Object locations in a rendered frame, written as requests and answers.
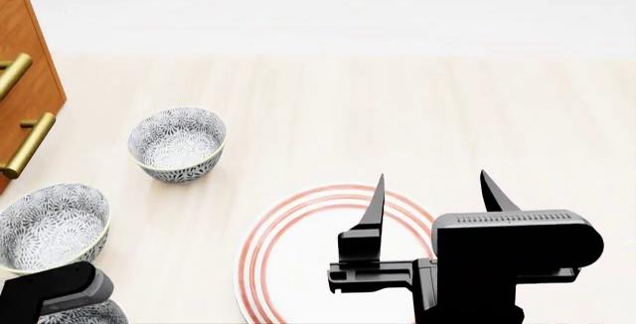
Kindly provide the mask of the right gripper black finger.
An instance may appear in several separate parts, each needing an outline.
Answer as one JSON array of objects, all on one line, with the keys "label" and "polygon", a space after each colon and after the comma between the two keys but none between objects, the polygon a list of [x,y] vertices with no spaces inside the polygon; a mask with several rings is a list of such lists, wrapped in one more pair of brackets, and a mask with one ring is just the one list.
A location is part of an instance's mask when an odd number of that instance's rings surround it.
[{"label": "right gripper black finger", "polygon": [[340,263],[380,260],[385,202],[385,176],[381,175],[372,200],[358,224],[338,235]]},{"label": "right gripper black finger", "polygon": [[480,172],[480,186],[484,205],[489,213],[520,211],[485,170]]}]

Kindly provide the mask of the floral patterned black bowl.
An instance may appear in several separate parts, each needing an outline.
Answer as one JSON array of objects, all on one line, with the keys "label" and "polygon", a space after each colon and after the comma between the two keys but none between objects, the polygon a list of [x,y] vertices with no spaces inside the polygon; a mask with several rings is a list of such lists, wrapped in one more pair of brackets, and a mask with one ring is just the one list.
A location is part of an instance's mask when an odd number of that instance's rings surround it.
[{"label": "floral patterned black bowl", "polygon": [[176,107],[146,117],[131,131],[128,153],[150,177],[185,184],[206,176],[220,161],[227,127],[213,111]]},{"label": "floral patterned black bowl", "polygon": [[111,211],[93,186],[37,189],[0,211],[0,270],[29,275],[94,261],[108,239]]},{"label": "floral patterned black bowl", "polygon": [[37,324],[129,324],[122,309],[111,299],[39,318]]}]

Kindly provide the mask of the wooden drawer cabinet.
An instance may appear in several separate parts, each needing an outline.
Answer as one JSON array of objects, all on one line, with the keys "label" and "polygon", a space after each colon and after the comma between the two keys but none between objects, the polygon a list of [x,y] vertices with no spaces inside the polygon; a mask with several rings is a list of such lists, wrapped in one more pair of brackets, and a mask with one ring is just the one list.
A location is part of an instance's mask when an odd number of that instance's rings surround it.
[{"label": "wooden drawer cabinet", "polygon": [[[26,54],[32,65],[0,102],[0,163],[6,163],[30,129],[20,120],[55,116],[67,97],[30,0],[0,0],[0,61]],[[0,194],[12,180],[0,173]]]}]

